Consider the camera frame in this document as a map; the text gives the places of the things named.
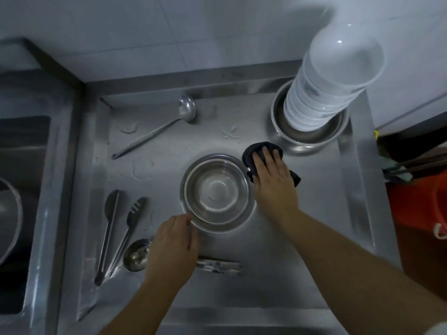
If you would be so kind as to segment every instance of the red bucket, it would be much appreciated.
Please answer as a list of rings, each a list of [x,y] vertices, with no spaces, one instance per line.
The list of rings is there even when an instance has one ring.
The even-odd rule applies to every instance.
[[[388,186],[394,220],[447,238],[447,171],[414,184]]]

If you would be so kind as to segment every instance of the stainless steel counter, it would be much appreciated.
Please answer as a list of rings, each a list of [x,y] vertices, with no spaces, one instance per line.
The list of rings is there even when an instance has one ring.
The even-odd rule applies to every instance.
[[[143,271],[129,272],[120,265],[102,286],[93,283],[109,192],[124,191],[111,249],[118,247],[126,214],[141,196],[149,200],[130,241],[152,237],[170,215],[182,213],[179,186],[191,163],[211,153],[240,158],[250,144],[269,140],[266,127],[274,92],[293,77],[299,63],[276,66],[166,75],[173,81],[173,86],[166,88],[160,87],[169,83],[163,76],[90,85],[92,94],[76,160],[60,334],[97,333],[126,305],[143,280]],[[182,92],[195,94],[197,99],[198,117],[193,124],[177,122],[139,149],[111,159],[113,152],[136,137],[176,118],[177,94]],[[284,159],[302,178],[297,190],[305,212],[399,266],[366,93],[348,110],[351,121],[338,140],[313,154],[286,152]],[[122,132],[137,123],[135,133]],[[235,231],[201,233],[200,245],[202,256],[241,262],[243,274],[196,270],[177,295],[159,334],[266,334],[272,327],[345,333],[299,255],[257,209]]]
[[[0,120],[42,116],[51,120],[46,152],[38,149],[34,153],[43,153],[44,161],[34,160],[21,170],[22,175],[15,173],[22,181],[40,180],[36,174],[43,166],[23,309],[19,314],[0,315],[2,334],[56,333],[79,125],[75,99],[74,90],[41,70],[0,75]]]

